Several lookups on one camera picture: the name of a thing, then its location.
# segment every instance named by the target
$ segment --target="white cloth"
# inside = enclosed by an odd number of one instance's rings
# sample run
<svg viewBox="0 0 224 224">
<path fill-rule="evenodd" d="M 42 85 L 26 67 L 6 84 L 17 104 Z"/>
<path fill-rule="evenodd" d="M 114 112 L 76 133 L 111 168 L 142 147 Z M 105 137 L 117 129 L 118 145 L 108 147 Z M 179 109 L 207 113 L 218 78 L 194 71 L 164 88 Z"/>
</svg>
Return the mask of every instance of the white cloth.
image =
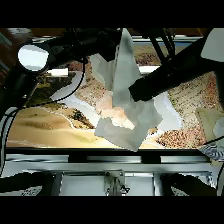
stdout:
<svg viewBox="0 0 224 224">
<path fill-rule="evenodd" d="M 100 55 L 90 57 L 93 74 L 107 90 L 113 92 L 113 107 L 122 107 L 134 129 L 116 127 L 110 118 L 100 119 L 95 135 L 131 151 L 137 151 L 148 134 L 148 129 L 157 127 L 162 121 L 154 107 L 154 100 L 135 102 L 129 87 L 141 78 L 133 55 L 133 42 L 127 29 L 123 29 L 120 45 L 114 61 L 106 62 Z"/>
</svg>

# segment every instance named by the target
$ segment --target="silver bracket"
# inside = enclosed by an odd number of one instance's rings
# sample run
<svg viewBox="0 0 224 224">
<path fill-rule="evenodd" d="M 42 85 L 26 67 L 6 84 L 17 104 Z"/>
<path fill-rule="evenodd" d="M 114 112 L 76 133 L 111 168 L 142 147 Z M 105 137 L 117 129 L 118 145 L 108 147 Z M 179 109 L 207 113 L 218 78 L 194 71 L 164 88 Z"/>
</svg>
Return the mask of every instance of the silver bracket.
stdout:
<svg viewBox="0 0 224 224">
<path fill-rule="evenodd" d="M 105 172 L 104 191 L 106 196 L 124 196 L 130 188 L 125 186 L 125 173 L 123 170 L 110 170 Z"/>
</svg>

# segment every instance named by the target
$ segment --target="yellow sand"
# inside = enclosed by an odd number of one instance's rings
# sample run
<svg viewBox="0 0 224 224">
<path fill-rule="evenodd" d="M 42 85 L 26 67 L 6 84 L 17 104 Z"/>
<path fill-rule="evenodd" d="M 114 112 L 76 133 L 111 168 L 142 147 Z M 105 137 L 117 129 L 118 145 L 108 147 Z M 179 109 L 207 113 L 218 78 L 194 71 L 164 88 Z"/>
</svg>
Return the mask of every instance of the yellow sand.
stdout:
<svg viewBox="0 0 224 224">
<path fill-rule="evenodd" d="M 119 148 L 109 141 L 96 137 L 94 132 L 72 128 L 61 115 L 41 108 L 19 112 L 9 133 L 8 146 L 65 147 L 65 148 Z M 140 148 L 163 148 L 156 143 L 143 143 Z"/>
</svg>

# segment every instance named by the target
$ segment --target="white panel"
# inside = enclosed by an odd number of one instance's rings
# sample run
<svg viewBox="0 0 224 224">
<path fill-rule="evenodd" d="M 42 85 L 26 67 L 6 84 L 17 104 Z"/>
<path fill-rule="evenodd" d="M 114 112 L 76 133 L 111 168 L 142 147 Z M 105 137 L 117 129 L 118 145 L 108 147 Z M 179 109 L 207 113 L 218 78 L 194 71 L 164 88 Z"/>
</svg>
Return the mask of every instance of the white panel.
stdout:
<svg viewBox="0 0 224 224">
<path fill-rule="evenodd" d="M 214 28 L 205 42 L 201 57 L 224 62 L 224 28 Z"/>
</svg>

